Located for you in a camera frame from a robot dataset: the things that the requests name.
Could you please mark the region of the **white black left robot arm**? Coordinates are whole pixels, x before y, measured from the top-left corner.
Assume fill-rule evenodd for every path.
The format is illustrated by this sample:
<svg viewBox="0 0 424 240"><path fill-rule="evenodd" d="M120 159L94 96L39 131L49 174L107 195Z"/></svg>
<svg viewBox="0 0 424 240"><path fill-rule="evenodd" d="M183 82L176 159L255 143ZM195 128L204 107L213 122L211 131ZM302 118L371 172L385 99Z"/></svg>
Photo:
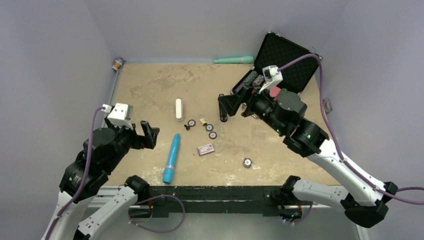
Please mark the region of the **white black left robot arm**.
<svg viewBox="0 0 424 240"><path fill-rule="evenodd" d="M86 208L108 181L112 171L130 149L154 149L160 132L142 120L144 132L138 135L133 128L114 126L108 119L106 127L97 128L91 140L64 172L59 184L58 201L44 240L95 240L121 211L131 204L142 205L150 196L150 185L141 177L130 176L119 192L96 213L82 219Z"/></svg>

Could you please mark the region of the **white stapler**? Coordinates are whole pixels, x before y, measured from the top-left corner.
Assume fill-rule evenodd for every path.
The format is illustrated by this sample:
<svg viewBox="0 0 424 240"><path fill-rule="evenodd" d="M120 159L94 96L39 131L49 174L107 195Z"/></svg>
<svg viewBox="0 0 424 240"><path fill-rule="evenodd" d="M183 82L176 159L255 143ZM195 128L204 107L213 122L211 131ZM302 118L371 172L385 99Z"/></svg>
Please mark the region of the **white stapler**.
<svg viewBox="0 0 424 240"><path fill-rule="evenodd" d="M177 121L183 120L183 103L180 98L175 100L175 118Z"/></svg>

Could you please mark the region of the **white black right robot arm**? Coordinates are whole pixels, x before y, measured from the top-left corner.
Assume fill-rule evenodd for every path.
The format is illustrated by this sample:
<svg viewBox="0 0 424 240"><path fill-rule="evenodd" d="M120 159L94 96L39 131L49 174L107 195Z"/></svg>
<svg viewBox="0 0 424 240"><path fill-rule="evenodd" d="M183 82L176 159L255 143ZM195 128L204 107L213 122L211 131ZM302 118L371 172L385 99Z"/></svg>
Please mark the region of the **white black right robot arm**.
<svg viewBox="0 0 424 240"><path fill-rule="evenodd" d="M371 228L388 213L387 203L398 187L382 182L338 154L335 142L317 124L305 118L307 105L294 92L280 92L271 97L267 90L244 89L239 94L221 95L219 105L234 116L245 104L243 117L256 115L283 139L288 149L315 163L338 181L337 186L309 182L290 176L280 196L288 204L296 200L322 204L344 212L353 223Z"/></svg>

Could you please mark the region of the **staples cardboard box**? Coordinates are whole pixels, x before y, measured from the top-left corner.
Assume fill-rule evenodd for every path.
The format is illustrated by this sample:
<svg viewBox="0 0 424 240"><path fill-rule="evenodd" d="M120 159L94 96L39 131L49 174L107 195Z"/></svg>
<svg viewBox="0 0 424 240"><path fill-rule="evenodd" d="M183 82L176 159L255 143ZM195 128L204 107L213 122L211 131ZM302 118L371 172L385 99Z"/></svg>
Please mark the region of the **staples cardboard box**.
<svg viewBox="0 0 424 240"><path fill-rule="evenodd" d="M212 143L199 146L197 148L197 153L199 156L207 155L207 154L213 153L214 151L215 151L215 148Z"/></svg>

